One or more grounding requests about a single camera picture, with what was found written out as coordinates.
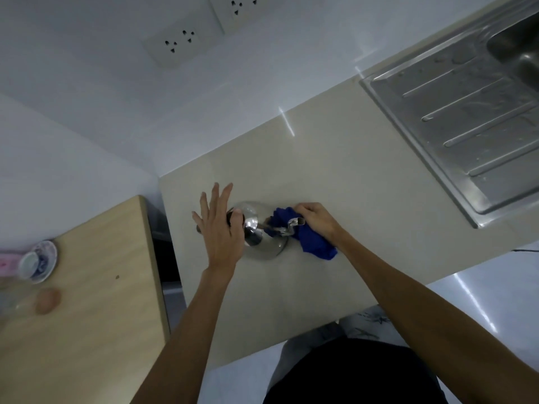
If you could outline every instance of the electrical outlet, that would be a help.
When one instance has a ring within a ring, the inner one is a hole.
[[[276,9],[282,0],[210,0],[226,34]]]
[[[165,29],[142,41],[152,58],[164,68],[175,68],[216,44],[223,33],[206,2]]]

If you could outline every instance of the grey pants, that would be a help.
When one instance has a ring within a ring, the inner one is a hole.
[[[282,347],[281,357],[269,381],[268,391],[311,350],[341,336],[378,340],[408,347],[380,305],[372,306],[363,312],[343,317],[338,324],[331,322],[288,340]]]

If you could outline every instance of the person's right arm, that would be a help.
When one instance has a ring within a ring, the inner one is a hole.
[[[468,315],[357,242],[319,203],[295,210],[335,245],[403,339],[463,403],[539,403],[539,373]]]

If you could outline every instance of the pink container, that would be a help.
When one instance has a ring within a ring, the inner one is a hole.
[[[23,254],[0,254],[0,277],[17,276],[19,261]]]

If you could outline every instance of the blue cloth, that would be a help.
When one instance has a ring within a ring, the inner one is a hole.
[[[277,208],[273,211],[273,217],[269,219],[269,225],[272,227],[288,227],[288,221],[292,218],[301,217],[292,207]],[[324,237],[317,234],[313,229],[305,225],[299,225],[294,227],[294,235],[292,238],[296,238],[300,241],[301,248],[304,252],[309,252],[318,258],[330,261],[335,255],[337,255],[337,249],[331,245]]]

